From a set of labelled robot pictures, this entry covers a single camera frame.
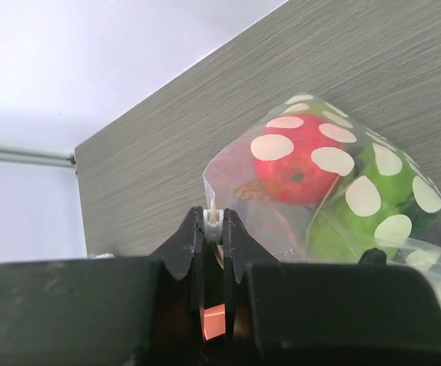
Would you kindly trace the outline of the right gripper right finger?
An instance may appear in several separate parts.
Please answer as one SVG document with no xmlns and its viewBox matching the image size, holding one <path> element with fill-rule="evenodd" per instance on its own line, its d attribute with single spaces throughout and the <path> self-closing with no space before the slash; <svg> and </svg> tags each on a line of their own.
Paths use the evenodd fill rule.
<svg viewBox="0 0 441 366">
<path fill-rule="evenodd" d="M 235 365 L 441 365 L 441 306 L 418 271 L 280 262 L 224 212 L 226 343 Z"/>
</svg>

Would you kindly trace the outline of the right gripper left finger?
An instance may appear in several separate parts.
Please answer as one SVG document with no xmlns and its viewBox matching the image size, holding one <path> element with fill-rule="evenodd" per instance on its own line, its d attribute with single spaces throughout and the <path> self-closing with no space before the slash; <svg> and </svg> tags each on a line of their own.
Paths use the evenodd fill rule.
<svg viewBox="0 0 441 366">
<path fill-rule="evenodd" d="M 0 365 L 196 365 L 192 208 L 151 255 L 0 264 Z"/>
</svg>

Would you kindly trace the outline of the clear polka dot zip bag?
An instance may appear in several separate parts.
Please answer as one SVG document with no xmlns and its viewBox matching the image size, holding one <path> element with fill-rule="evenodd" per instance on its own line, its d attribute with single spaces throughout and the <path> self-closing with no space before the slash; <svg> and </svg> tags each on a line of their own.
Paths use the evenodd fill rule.
<svg viewBox="0 0 441 366">
<path fill-rule="evenodd" d="M 235 210 L 290 262 L 355 263 L 382 250 L 441 299 L 441 192 L 402 149 L 320 97 L 293 95 L 203 173 L 208 203 Z"/>
</svg>

